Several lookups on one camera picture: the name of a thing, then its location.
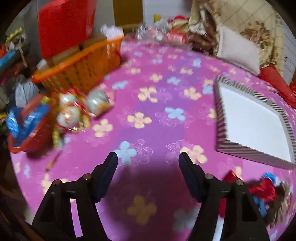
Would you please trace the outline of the white small pillow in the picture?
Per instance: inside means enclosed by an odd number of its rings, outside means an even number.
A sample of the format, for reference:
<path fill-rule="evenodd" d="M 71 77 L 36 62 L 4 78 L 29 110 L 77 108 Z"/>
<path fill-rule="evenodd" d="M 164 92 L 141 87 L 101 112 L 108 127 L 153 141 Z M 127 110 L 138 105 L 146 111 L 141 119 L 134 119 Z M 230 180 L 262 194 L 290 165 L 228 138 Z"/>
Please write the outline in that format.
<path fill-rule="evenodd" d="M 216 56 L 256 76 L 259 75 L 258 46 L 226 26 L 219 27 L 219 34 L 220 40 Z"/>

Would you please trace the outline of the striped cardboard tray box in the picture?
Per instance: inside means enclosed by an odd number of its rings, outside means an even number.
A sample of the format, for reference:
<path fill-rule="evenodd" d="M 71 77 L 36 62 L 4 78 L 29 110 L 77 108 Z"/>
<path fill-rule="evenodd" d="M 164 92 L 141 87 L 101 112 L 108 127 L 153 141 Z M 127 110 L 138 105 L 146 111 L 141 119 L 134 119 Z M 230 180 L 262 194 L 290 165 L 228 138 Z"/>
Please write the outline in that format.
<path fill-rule="evenodd" d="M 285 111 L 242 83 L 217 75 L 216 150 L 250 161 L 295 169 L 295 136 Z"/>

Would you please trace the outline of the red heart cushion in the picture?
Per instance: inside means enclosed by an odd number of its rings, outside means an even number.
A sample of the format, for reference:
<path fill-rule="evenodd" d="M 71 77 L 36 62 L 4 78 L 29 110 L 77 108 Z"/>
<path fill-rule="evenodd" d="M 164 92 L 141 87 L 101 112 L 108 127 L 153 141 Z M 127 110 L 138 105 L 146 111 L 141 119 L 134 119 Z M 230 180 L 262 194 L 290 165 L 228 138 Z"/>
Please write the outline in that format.
<path fill-rule="evenodd" d="M 267 67 L 261 68 L 258 77 L 275 88 L 284 101 L 287 102 L 292 108 L 295 108 L 295 92 L 291 90 L 291 88 L 273 65 L 268 65 Z"/>

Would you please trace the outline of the pink floral bed sheet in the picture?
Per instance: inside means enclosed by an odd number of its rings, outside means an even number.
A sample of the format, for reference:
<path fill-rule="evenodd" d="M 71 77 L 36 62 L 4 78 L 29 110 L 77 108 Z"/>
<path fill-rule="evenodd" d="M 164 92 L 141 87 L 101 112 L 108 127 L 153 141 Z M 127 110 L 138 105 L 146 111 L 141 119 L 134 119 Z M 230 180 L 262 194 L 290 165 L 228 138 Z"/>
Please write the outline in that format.
<path fill-rule="evenodd" d="M 288 212 L 269 231 L 278 239 L 295 215 L 295 171 L 219 153 L 213 83 L 219 74 L 251 87 L 279 105 L 295 125 L 290 108 L 269 84 L 217 58 L 181 49 L 124 42 L 126 62 L 101 87 L 114 90 L 115 106 L 91 126 L 68 133 L 60 150 L 40 157 L 12 155 L 25 200 L 36 212 L 51 183 L 79 179 L 108 153 L 119 157 L 107 195 L 97 204 L 111 240 L 186 240 L 199 212 L 180 172 L 187 152 L 218 179 L 233 170 L 243 180 L 273 173 L 290 184 Z"/>

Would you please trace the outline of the white tissue paper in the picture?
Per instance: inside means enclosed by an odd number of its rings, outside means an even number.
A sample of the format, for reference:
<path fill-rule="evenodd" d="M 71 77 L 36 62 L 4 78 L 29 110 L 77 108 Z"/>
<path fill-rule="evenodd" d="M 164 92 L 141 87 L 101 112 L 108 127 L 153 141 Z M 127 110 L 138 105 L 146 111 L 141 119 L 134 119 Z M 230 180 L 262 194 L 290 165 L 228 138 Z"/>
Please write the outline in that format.
<path fill-rule="evenodd" d="M 113 40 L 117 38 L 122 38 L 124 36 L 123 29 L 117 26 L 107 26 L 106 24 L 102 25 L 100 28 L 102 35 L 106 37 L 107 40 Z"/>

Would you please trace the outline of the red paper bag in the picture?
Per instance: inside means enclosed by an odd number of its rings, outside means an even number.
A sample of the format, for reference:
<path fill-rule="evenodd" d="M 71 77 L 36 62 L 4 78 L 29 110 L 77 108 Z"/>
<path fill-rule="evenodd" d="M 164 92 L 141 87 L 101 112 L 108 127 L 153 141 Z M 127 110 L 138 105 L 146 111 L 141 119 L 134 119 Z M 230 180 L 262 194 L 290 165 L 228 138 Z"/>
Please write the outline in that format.
<path fill-rule="evenodd" d="M 51 1 L 39 10 L 38 27 L 44 59 L 86 41 L 92 34 L 97 1 Z"/>

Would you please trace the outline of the red round candy basket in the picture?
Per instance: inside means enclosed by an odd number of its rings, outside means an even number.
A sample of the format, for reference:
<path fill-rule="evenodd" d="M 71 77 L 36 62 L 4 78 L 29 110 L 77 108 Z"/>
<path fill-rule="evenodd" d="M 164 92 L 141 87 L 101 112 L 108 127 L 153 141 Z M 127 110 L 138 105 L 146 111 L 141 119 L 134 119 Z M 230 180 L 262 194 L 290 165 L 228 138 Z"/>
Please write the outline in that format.
<path fill-rule="evenodd" d="M 52 138 L 58 108 L 58 95 L 36 95 L 24 108 L 11 108 L 6 119 L 11 153 L 34 153 Z"/>

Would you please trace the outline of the silver ornament ball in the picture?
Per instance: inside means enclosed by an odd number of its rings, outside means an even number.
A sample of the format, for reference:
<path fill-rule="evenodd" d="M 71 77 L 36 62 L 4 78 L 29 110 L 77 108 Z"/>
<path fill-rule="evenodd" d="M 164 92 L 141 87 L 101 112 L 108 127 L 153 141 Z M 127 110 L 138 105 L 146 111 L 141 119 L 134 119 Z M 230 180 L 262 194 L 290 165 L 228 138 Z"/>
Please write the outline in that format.
<path fill-rule="evenodd" d="M 86 96 L 87 113 L 91 117 L 98 117 L 109 111 L 115 105 L 115 92 L 93 88 Z"/>

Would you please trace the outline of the red bow hair clip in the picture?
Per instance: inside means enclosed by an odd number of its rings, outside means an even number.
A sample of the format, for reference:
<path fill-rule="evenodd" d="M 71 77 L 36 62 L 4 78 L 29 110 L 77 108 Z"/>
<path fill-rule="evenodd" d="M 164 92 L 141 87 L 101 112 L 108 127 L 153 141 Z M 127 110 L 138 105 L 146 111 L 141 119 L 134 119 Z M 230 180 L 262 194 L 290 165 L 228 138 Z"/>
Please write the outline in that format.
<path fill-rule="evenodd" d="M 234 171 L 229 171 L 222 181 L 233 183 L 238 180 L 239 177 Z M 267 202 L 274 201 L 277 194 L 275 189 L 275 176 L 272 173 L 264 173 L 259 181 L 255 181 L 255 184 L 251 184 L 248 187 L 248 191 L 252 195 L 255 204 L 257 205 L 262 217 L 267 216 L 266 205 Z M 219 205 L 219 215 L 220 217 L 225 216 L 226 210 L 226 199 L 223 198 Z"/>

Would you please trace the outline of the orange plastic basket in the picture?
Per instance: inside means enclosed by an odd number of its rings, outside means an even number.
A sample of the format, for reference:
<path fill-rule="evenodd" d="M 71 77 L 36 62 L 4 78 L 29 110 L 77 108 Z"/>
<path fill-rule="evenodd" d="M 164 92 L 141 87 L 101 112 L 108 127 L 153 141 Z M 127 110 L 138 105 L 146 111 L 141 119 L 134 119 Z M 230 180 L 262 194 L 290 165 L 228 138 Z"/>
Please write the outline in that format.
<path fill-rule="evenodd" d="M 104 76 L 119 68 L 122 39 L 95 43 L 54 67 L 35 71 L 31 80 L 35 84 L 43 84 L 48 93 L 75 88 L 87 94 Z"/>

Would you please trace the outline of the santa ornament ball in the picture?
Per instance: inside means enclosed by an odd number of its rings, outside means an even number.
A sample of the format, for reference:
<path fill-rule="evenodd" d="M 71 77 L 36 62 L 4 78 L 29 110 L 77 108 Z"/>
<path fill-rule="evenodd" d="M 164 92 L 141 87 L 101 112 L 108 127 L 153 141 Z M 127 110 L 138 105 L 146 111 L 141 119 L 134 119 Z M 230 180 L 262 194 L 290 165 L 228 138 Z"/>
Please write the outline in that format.
<path fill-rule="evenodd" d="M 57 126 L 62 130 L 73 130 L 79 126 L 81 110 L 76 106 L 66 106 L 57 115 Z"/>

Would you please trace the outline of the clear plastic bag with items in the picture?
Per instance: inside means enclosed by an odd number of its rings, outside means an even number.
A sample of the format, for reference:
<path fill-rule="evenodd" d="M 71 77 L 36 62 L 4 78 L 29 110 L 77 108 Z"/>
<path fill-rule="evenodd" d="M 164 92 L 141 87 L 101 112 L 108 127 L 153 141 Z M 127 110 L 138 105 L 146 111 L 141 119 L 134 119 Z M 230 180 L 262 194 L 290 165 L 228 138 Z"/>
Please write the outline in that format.
<path fill-rule="evenodd" d="M 135 30 L 135 39 L 171 46 L 189 45 L 190 43 L 187 33 L 174 29 L 166 20 L 152 24 L 141 23 Z"/>

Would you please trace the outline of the floral beige quilt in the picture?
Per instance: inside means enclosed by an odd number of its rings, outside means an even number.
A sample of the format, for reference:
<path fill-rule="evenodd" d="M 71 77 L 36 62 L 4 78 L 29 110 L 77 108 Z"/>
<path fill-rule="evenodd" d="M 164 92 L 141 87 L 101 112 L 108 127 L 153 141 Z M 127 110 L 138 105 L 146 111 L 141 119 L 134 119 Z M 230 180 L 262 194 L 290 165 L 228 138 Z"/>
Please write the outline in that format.
<path fill-rule="evenodd" d="M 273 65 L 282 75 L 284 33 L 279 13 L 267 1 L 192 1 L 189 23 L 201 20 L 207 7 L 217 25 L 224 25 L 260 48 L 260 66 Z"/>

